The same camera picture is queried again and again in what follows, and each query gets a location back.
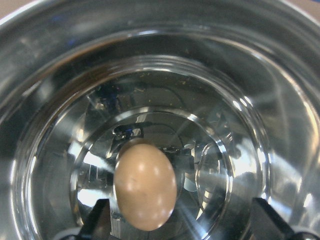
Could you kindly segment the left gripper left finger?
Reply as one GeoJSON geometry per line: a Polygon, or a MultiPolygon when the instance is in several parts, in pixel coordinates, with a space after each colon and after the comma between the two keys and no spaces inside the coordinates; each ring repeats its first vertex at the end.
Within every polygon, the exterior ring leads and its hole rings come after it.
{"type": "Polygon", "coordinates": [[[108,240],[111,235],[110,202],[99,199],[78,233],[79,240],[108,240]]]}

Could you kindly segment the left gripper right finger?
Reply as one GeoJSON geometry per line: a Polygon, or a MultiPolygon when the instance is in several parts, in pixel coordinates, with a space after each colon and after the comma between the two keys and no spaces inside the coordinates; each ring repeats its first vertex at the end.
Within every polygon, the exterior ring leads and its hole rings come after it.
{"type": "Polygon", "coordinates": [[[259,197],[251,203],[251,231],[256,240],[288,240],[295,234],[268,202],[259,197]]]}

